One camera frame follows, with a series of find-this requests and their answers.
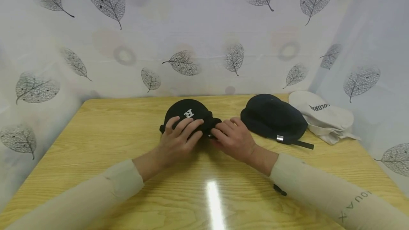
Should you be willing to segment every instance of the finger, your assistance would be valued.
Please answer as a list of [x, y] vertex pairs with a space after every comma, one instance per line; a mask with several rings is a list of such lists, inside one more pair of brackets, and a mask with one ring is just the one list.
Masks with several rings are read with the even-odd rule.
[[172, 136], [178, 137], [181, 134], [181, 132], [186, 128], [186, 126], [191, 122], [193, 122], [193, 119], [191, 118], [185, 118], [181, 120], [180, 123], [177, 124], [175, 130], [173, 130]]
[[221, 131], [217, 130], [216, 128], [213, 128], [212, 130], [210, 130], [210, 132], [213, 134], [213, 136], [215, 136], [218, 139], [218, 141], [223, 146], [226, 146], [226, 144], [228, 144], [230, 138], [228, 136], [226, 136], [226, 134], [222, 133]]
[[235, 123], [235, 124], [236, 124], [237, 126], [239, 126], [239, 127], [246, 126], [246, 125], [244, 124], [244, 122], [242, 122], [242, 120], [241, 120], [240, 118], [238, 118], [238, 117], [233, 117], [233, 118], [231, 119], [231, 122]]
[[224, 120], [223, 123], [225, 123], [226, 125], [228, 125], [228, 127], [230, 127], [232, 130], [237, 129], [237, 125], [235, 125], [233, 122], [231, 122], [230, 120]]
[[223, 149], [223, 144], [221, 144], [219, 141], [215, 141], [214, 139], [211, 139], [210, 143], [219, 150]]
[[202, 131], [197, 131], [195, 132], [190, 139], [186, 142], [186, 147], [188, 147], [188, 149], [193, 149], [193, 147], [197, 144], [197, 142], [199, 141], [199, 139], [203, 136]]
[[218, 123], [216, 125], [216, 129], [221, 130], [227, 136], [232, 136], [234, 134], [234, 130], [230, 128], [225, 122]]
[[173, 132], [172, 126], [175, 124], [175, 122], [178, 122], [180, 119], [179, 116], [172, 117], [171, 119], [168, 120], [165, 126], [165, 133], [166, 134], [171, 134]]
[[180, 134], [180, 137], [183, 139], [187, 139], [196, 128], [198, 128], [204, 121], [202, 119], [194, 120], [193, 122], [189, 123], [188, 126], [183, 130]]

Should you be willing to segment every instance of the beige sleeve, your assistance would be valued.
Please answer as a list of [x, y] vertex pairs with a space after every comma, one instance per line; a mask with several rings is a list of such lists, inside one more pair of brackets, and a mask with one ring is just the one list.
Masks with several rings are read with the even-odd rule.
[[126, 160], [35, 208], [6, 230], [84, 229], [142, 187], [138, 170], [132, 160]]
[[310, 204], [347, 230], [408, 229], [409, 217], [343, 179], [280, 154], [270, 179], [295, 200]]

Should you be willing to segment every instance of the table top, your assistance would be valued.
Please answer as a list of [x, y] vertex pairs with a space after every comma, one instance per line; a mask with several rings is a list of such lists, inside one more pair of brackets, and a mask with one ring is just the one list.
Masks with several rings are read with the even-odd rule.
[[[277, 95], [287, 101], [288, 95]], [[189, 97], [215, 117], [240, 115], [252, 95]], [[0, 215], [0, 229], [38, 205], [123, 160], [155, 147], [167, 109], [181, 97], [86, 101]], [[314, 150], [261, 138], [275, 152], [305, 160], [379, 195], [406, 214], [409, 201], [357, 141], [330, 146], [307, 131]], [[191, 158], [154, 177], [88, 229], [342, 229], [288, 197], [247, 165], [197, 144]]]

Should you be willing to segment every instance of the fabric wall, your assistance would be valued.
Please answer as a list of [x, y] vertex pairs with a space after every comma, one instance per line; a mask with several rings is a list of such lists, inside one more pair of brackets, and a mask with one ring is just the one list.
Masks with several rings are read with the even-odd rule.
[[311, 86], [355, 116], [354, 134], [409, 196], [409, 0], [354, 0]]
[[0, 0], [0, 209], [88, 98], [308, 89], [351, 0]]

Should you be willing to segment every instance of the baseball cap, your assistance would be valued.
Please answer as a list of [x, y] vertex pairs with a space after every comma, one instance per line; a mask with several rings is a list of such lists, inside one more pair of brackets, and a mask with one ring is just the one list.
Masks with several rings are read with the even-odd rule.
[[360, 140], [352, 134], [354, 115], [347, 109], [333, 106], [309, 91], [292, 92], [288, 103], [302, 113], [309, 130], [328, 144], [347, 137]]
[[172, 129], [175, 129], [177, 124], [185, 118], [192, 118], [194, 120], [203, 119], [204, 123], [200, 125], [193, 133], [202, 131], [203, 136], [212, 138], [210, 130], [215, 127], [216, 124], [222, 122], [220, 119], [214, 118], [213, 113], [209, 111], [202, 103], [197, 100], [185, 99], [180, 100], [173, 104], [166, 112], [164, 124], [159, 127], [160, 132], [165, 132], [166, 123], [172, 117], [179, 116], [180, 119], [173, 124]]
[[276, 96], [254, 96], [247, 102], [240, 118], [250, 131], [262, 137], [314, 149], [314, 145], [298, 140], [308, 126], [301, 112]]

